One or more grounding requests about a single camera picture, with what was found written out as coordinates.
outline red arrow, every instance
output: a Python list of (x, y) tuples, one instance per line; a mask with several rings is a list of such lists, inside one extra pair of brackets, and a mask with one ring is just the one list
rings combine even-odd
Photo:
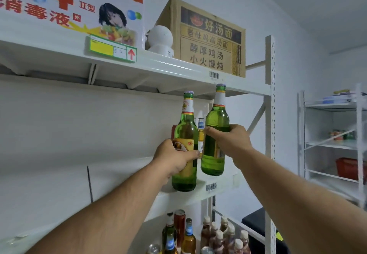
[(130, 49), (127, 54), (130, 55), (130, 60), (132, 60), (132, 57), (135, 56), (135, 53), (134, 53), (134, 51), (132, 49)]

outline hand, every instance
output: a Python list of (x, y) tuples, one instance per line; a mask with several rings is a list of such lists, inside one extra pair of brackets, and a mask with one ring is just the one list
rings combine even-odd
[(213, 137), (219, 148), (227, 156), (233, 158), (235, 162), (234, 158), (241, 156), (241, 150), (252, 150), (254, 148), (251, 145), (250, 135), (243, 126), (231, 124), (230, 127), (230, 132), (222, 132), (213, 127), (206, 127), (204, 133)]
[(180, 152), (175, 150), (171, 139), (164, 140), (156, 149), (153, 162), (162, 164), (167, 170), (167, 177), (170, 177), (185, 168), (187, 162), (197, 159), (200, 155), (198, 150)]

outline ceiling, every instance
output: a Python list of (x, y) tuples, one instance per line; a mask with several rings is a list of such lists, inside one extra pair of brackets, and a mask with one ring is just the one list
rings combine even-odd
[(273, 0), (330, 53), (367, 45), (367, 0)]

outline right arm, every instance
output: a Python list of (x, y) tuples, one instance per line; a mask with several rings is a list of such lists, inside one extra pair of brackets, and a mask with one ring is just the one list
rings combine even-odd
[(292, 253), (367, 253), (367, 213), (255, 150), (239, 125), (205, 129), (232, 157)]

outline black object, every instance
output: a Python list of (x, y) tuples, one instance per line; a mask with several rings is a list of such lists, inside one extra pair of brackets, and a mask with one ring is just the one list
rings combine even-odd
[[(250, 227), (255, 232), (265, 236), (265, 210), (261, 208), (257, 211), (254, 211), (252, 214), (245, 216), (242, 219), (242, 224)], [(249, 234), (249, 246), (251, 250), (251, 254), (264, 254), (265, 246), (259, 242), (257, 239), (251, 237)], [(276, 239), (276, 253), (277, 254), (288, 254), (288, 247), (284, 243), (284, 241), (280, 241)]]

